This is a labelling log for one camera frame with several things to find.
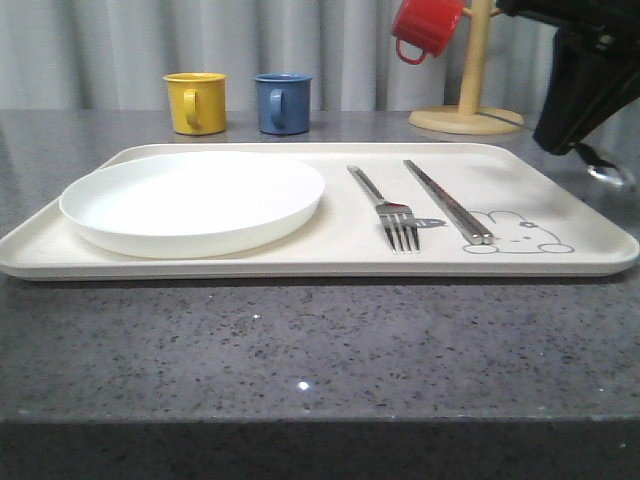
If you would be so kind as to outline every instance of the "curtain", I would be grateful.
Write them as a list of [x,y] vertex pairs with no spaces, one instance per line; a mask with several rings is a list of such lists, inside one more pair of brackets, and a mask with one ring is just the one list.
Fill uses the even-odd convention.
[[[273,71],[313,75],[314,110],[457,103],[468,20],[442,55],[412,66],[396,56],[390,33],[400,3],[0,0],[0,108],[166,110],[162,76],[180,71],[227,74],[231,111],[254,110],[253,76]],[[540,111],[554,33],[527,19],[494,17],[481,104]],[[624,109],[603,135],[615,139],[611,132],[638,110]]]

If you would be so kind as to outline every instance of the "tray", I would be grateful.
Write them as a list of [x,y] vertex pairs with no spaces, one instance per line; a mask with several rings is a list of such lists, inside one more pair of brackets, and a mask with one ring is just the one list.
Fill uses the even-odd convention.
[[[27,280],[292,276],[604,276],[635,264],[637,240],[509,151],[471,143],[162,144],[124,150],[103,167],[161,153],[251,151],[315,167],[326,181],[314,217],[268,245],[219,257],[155,260],[81,239],[57,200],[0,240],[0,270]],[[403,166],[410,158],[483,222],[493,246],[469,245]],[[422,251],[394,254],[360,166],[391,200],[445,226],[420,229]],[[438,222],[425,222],[426,225]]]

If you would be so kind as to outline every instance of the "stand base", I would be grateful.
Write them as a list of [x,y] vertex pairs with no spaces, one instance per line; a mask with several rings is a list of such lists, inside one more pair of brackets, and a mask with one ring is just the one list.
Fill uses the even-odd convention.
[[458,112],[457,105],[442,105],[415,110],[409,116],[409,123],[427,130],[460,133],[463,135],[492,135],[516,132],[521,128],[519,125],[523,124],[522,116],[509,110],[480,107],[478,111],[504,118],[508,122],[514,122],[518,125],[484,115],[463,115]]

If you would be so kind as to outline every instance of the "mug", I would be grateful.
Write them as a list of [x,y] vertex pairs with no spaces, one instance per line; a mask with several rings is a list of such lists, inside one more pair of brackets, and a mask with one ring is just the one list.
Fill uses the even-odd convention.
[[[449,43],[458,25],[464,3],[462,0],[403,0],[393,22],[396,53],[406,63],[418,65],[427,54],[437,57]],[[402,53],[405,41],[422,50],[416,58]]]
[[272,135],[293,135],[309,130],[311,75],[263,73],[256,75],[258,126]]
[[167,82],[173,130],[209,135],[227,129],[225,79],[222,73],[172,73]]

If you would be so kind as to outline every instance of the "fork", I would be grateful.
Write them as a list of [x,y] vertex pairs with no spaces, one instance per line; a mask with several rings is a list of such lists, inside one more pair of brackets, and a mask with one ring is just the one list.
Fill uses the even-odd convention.
[[367,175],[357,166],[349,165],[347,170],[367,191],[376,208],[384,232],[391,244],[393,253],[411,253],[420,251],[418,228],[411,208],[401,203],[389,202]]

